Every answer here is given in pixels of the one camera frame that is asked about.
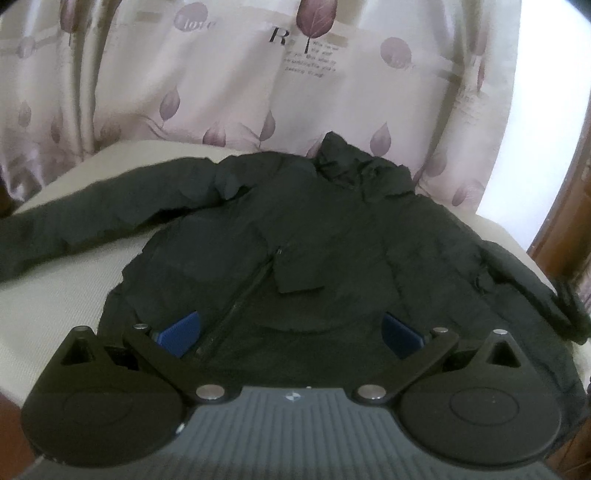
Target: ribbed surface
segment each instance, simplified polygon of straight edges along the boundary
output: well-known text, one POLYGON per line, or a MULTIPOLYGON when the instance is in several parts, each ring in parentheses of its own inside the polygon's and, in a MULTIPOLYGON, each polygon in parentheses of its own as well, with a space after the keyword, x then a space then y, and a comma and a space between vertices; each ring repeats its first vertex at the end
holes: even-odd
POLYGON ((342 390, 245 389, 197 410, 163 450, 129 465, 85 470, 49 461, 22 480, 557 480, 544 465, 476 472, 447 465, 407 440, 391 415, 342 390))

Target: blue gripper pad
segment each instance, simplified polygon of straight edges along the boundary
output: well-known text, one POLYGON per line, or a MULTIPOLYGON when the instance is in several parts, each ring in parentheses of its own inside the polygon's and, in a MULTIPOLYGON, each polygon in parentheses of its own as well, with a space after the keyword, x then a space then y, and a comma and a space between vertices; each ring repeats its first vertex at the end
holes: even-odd
POLYGON ((425 346, 424 338, 389 313, 382 320, 382 340, 400 360, 425 346))
POLYGON ((162 332, 158 332, 154 341, 177 358, 181 358, 195 345, 201 334, 199 314, 193 312, 184 319, 162 332))

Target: floral curtain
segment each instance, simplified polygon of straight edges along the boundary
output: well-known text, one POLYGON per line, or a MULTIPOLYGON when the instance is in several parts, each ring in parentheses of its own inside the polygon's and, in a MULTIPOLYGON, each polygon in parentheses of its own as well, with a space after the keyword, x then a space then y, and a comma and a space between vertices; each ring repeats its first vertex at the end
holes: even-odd
POLYGON ((574 283, 577 288, 579 298, 585 305, 585 309, 591 314, 591 255, 580 266, 574 276, 574 283))
POLYGON ((327 131, 475 211, 519 0, 19 0, 0 20, 0 174, 21 203, 122 140, 313 155, 327 131))

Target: metal bolt head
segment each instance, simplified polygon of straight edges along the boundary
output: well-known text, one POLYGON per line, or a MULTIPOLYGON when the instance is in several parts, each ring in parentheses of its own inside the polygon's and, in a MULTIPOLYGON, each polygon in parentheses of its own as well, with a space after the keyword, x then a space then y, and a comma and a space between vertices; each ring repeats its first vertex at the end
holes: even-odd
POLYGON ((139 332, 147 332, 150 329, 150 326, 147 323, 136 323, 134 329, 139 332))
POLYGON ((357 395, 365 400, 380 400, 386 393, 386 389, 379 385, 362 385, 357 389, 357 395))
POLYGON ((195 393, 201 400, 219 400, 226 390, 221 385, 201 385, 195 393))

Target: black jacket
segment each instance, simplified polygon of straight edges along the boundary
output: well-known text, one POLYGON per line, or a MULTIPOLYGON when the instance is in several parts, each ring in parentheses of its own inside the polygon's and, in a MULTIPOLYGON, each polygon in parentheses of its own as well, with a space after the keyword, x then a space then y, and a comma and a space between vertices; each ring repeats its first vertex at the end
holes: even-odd
POLYGON ((189 362, 246 384, 353 387, 398 361, 381 340, 385 312, 423 334, 504 328, 560 402, 562 433, 584 416, 562 340, 589 336, 580 304, 416 195, 405 167, 336 134, 313 160, 179 158, 2 220, 0 280, 172 218, 125 267, 99 334, 197 311, 189 362))

